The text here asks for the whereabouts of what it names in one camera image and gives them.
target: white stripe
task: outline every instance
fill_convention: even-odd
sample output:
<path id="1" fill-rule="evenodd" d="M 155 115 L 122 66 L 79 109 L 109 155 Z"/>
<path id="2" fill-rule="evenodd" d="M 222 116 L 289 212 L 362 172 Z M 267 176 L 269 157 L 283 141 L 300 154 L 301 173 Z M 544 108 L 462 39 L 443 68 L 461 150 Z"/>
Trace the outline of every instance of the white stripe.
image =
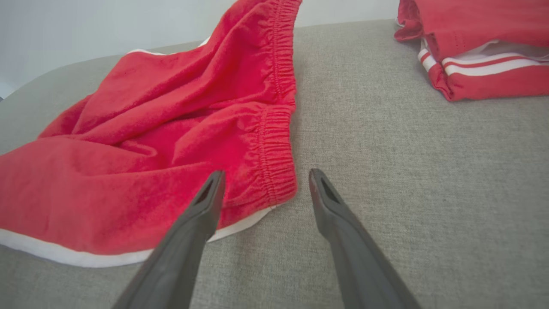
<path id="1" fill-rule="evenodd" d="M 267 207 L 228 227 L 217 230 L 208 242 L 227 237 L 251 227 L 275 207 L 276 206 Z M 153 252 L 153 250 L 150 249 L 123 253 L 120 255 L 95 255 L 89 252 L 74 251 L 58 244 L 42 241 L 4 229 L 0 229 L 0 244 L 58 263 L 93 268 L 113 267 L 143 262 L 149 257 L 151 252 Z"/>
<path id="2" fill-rule="evenodd" d="M 206 45 L 206 43 L 210 40 L 211 36 L 209 36 L 204 42 L 202 42 L 198 47 Z"/>
<path id="3" fill-rule="evenodd" d="M 436 64 L 436 60 L 433 56 L 429 55 L 421 64 L 423 64 L 425 71 L 429 72 L 429 70 Z"/>
<path id="4" fill-rule="evenodd" d="M 503 54 L 497 54 L 497 55 L 493 55 L 493 56 L 486 56 L 486 57 L 482 57 L 482 58 L 478 58 L 478 59 L 474 59 L 474 60 L 462 60 L 462 59 L 458 59 L 458 58 L 448 57 L 448 58 L 444 58 L 442 60 L 442 64 L 445 65 L 448 62 L 455 62 L 457 64 L 477 64 L 477 63 L 483 63 L 483 62 L 498 60 L 498 59 L 507 58 L 507 57 L 525 57 L 525 58 L 528 58 L 525 55 L 519 54 L 519 53 L 503 53 Z"/>
<path id="5" fill-rule="evenodd" d="M 423 58 L 423 56 L 428 53 L 429 51 L 426 49 L 426 48 L 423 48 L 421 49 L 421 51 L 419 52 L 419 54 L 417 55 L 417 59 L 419 61 L 421 61 L 421 58 Z"/>
<path id="6" fill-rule="evenodd" d="M 165 56 L 166 54 L 163 54 L 163 53 L 153 53 L 153 52 L 149 52 L 149 51 L 146 51 L 144 49 L 133 49 L 129 52 L 127 52 L 126 54 L 131 54 L 131 53 L 145 53 L 145 54 L 151 54 L 151 55 L 156 55 L 156 56 Z"/>
<path id="7" fill-rule="evenodd" d="M 209 36 L 206 40 L 204 40 L 204 42 L 202 42 L 198 47 L 206 45 L 206 43 L 209 41 L 210 38 L 211 38 L 211 36 Z M 151 55 L 156 55 L 156 56 L 165 56 L 166 55 L 166 54 L 163 54 L 163 53 L 149 52 L 146 49 L 141 49 L 141 48 L 133 49 L 133 50 L 127 52 L 126 54 L 131 54 L 131 53 L 145 53 L 145 54 L 151 54 Z"/>
<path id="8" fill-rule="evenodd" d="M 464 52 L 464 54 L 468 54 L 468 53 L 473 53 L 473 54 L 480 54 L 483 50 L 485 50 L 488 45 L 491 45 L 491 44 L 498 44 L 500 42 L 500 40 L 491 40 L 487 43 L 484 43 L 482 44 L 481 46 L 477 47 L 477 48 L 473 48 L 471 50 L 468 50 L 466 52 Z"/>
<path id="9" fill-rule="evenodd" d="M 485 76 L 485 75 L 498 74 L 498 73 L 513 70 L 513 69 L 530 67 L 533 65 L 542 65 L 542 64 L 540 64 L 537 61 L 529 60 L 529 59 L 515 59 L 515 60 L 509 60 L 501 63 L 490 64 L 484 67 L 477 67 L 477 68 L 462 68 L 456 65 L 449 65 L 446 68 L 444 68 L 444 70 L 446 71 L 446 74 L 448 76 L 454 73 L 459 73 L 459 74 L 468 75 L 468 76 Z"/>

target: folded red clothing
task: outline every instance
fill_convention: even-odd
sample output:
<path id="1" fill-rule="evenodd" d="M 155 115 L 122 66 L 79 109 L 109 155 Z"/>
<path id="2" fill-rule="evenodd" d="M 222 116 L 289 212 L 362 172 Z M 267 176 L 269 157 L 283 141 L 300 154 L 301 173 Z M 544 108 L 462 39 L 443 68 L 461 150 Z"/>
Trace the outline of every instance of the folded red clothing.
<path id="1" fill-rule="evenodd" d="M 0 156 L 0 244 L 86 267 L 142 261 L 217 169 L 214 237 L 292 198 L 300 2 L 240 0 L 204 46 L 123 56 L 94 94 Z"/>
<path id="2" fill-rule="evenodd" d="M 401 0 L 399 41 L 449 101 L 549 95 L 549 1 Z"/>

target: white wall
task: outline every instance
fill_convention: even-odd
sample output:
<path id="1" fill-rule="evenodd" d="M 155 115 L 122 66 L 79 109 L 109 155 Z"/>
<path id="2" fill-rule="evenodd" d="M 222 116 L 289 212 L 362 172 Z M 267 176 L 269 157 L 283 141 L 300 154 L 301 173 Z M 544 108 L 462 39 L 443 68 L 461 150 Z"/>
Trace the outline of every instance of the white wall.
<path id="1" fill-rule="evenodd" d="M 203 40 L 234 0 L 0 0 L 0 83 L 74 62 Z M 394 18 L 398 0 L 304 0 L 296 26 Z"/>

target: couch cushion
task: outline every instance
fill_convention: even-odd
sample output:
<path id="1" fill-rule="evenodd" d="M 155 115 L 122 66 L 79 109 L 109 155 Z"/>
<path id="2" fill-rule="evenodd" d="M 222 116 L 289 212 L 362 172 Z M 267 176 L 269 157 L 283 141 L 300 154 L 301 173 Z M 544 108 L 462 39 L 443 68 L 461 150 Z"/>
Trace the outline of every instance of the couch cushion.
<path id="1" fill-rule="evenodd" d="M 321 168 L 424 308 L 549 301 L 549 98 L 448 103 L 392 20 L 295 30 L 300 189 L 207 244 L 193 308 L 342 308 L 307 174 Z M 161 48 L 170 53 L 197 43 Z M 94 91 L 118 57 L 54 70 L 0 103 L 1 150 Z M 0 303 L 107 308 L 138 265 L 84 269 L 0 247 Z"/>

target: red and white striped trim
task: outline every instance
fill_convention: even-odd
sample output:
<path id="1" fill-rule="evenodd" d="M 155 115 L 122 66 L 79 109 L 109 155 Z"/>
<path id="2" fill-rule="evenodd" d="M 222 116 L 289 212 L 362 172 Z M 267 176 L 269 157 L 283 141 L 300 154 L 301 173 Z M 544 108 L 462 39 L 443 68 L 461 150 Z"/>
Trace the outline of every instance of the red and white striped trim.
<path id="1" fill-rule="evenodd" d="M 419 52 L 418 59 L 427 72 L 436 64 L 436 60 L 426 48 Z M 454 73 L 467 76 L 485 76 L 532 65 L 549 65 L 549 61 L 534 60 L 519 53 L 503 53 L 474 60 L 448 57 L 443 59 L 441 64 L 448 76 Z"/>

